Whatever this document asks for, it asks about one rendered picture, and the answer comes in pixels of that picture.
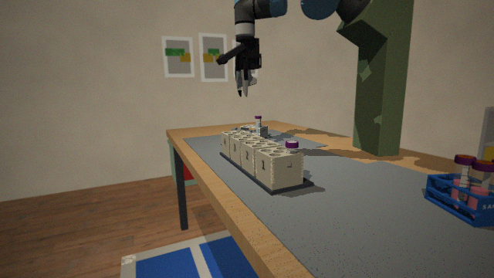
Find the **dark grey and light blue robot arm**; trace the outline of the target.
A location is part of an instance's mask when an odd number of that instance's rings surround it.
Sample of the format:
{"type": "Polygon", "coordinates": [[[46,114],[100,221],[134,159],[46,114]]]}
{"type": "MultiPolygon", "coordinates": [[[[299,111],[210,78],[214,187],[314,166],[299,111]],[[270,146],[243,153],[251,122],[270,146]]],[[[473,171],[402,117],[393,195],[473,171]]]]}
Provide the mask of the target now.
{"type": "MultiPolygon", "coordinates": [[[[345,23],[349,23],[358,17],[369,2],[370,0],[301,0],[300,4],[304,15],[310,19],[326,19],[336,11],[345,23]]],[[[235,36],[255,36],[255,19],[285,15],[287,0],[235,0],[234,9],[235,36]]],[[[221,54],[216,61],[218,65],[226,64],[245,49],[242,43],[225,55],[221,54]]]]}

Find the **grey bench mat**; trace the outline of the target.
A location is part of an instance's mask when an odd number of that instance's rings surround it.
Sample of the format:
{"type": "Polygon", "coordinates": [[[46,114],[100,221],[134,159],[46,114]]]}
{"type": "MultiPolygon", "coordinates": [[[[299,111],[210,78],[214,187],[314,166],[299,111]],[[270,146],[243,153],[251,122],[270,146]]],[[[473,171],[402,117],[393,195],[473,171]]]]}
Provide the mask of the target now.
{"type": "Polygon", "coordinates": [[[428,174],[273,129],[264,138],[298,141],[314,185],[270,195],[220,155],[220,134],[183,140],[314,278],[494,278],[494,226],[425,199],[428,174]]]}

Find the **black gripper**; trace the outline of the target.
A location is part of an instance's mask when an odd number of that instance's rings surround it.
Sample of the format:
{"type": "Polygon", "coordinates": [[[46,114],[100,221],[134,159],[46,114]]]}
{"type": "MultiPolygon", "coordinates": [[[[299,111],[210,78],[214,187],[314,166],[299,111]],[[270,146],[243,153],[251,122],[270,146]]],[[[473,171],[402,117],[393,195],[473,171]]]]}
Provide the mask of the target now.
{"type": "Polygon", "coordinates": [[[242,96],[243,91],[245,97],[247,97],[248,86],[257,83],[257,79],[252,76],[250,70],[262,68],[262,54],[259,54],[259,38],[255,38],[254,36],[237,36],[236,42],[244,43],[246,47],[244,51],[236,55],[235,80],[239,96],[242,96]],[[241,88],[242,86],[243,90],[241,88]]]}

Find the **blue tube rack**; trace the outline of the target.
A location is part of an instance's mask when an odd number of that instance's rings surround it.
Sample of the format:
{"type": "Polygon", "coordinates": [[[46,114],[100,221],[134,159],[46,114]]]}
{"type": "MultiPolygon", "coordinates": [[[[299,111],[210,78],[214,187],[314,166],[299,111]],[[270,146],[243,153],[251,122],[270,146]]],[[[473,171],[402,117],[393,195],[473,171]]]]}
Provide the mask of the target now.
{"type": "Polygon", "coordinates": [[[494,193],[489,192],[489,195],[486,196],[473,194],[469,191],[470,187],[463,188],[453,185],[453,175],[454,174],[428,175],[425,199],[474,228],[494,226],[494,193]],[[452,188],[478,199],[476,210],[467,206],[468,199],[467,201],[458,202],[451,198],[452,188]],[[458,206],[459,209],[456,209],[454,205],[458,206]],[[471,217],[469,213],[474,215],[475,218],[471,217]]]}

